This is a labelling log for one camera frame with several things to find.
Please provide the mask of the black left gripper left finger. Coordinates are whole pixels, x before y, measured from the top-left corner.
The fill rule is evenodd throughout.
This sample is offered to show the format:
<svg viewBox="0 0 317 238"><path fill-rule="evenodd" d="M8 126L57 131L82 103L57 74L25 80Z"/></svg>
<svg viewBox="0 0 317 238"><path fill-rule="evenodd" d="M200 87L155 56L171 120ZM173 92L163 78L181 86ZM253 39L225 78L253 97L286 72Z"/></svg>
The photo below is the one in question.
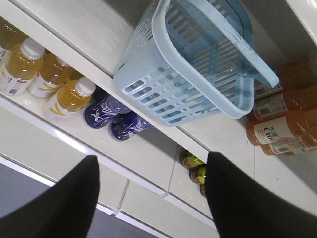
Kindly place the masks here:
<svg viewBox="0 0 317 238"><path fill-rule="evenodd" d="M100 192L97 157L86 156L47 191L0 220L2 238L85 238Z"/></svg>

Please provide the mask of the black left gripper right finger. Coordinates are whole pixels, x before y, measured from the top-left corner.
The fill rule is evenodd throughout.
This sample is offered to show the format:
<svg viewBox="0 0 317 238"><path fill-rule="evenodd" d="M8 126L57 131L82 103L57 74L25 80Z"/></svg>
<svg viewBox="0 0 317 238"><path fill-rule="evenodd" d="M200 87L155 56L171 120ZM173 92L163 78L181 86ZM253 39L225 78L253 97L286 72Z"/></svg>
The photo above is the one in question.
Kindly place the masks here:
<svg viewBox="0 0 317 238"><path fill-rule="evenodd" d="M280 198L219 152L209 152L206 196L221 238L315 238L315 215Z"/></svg>

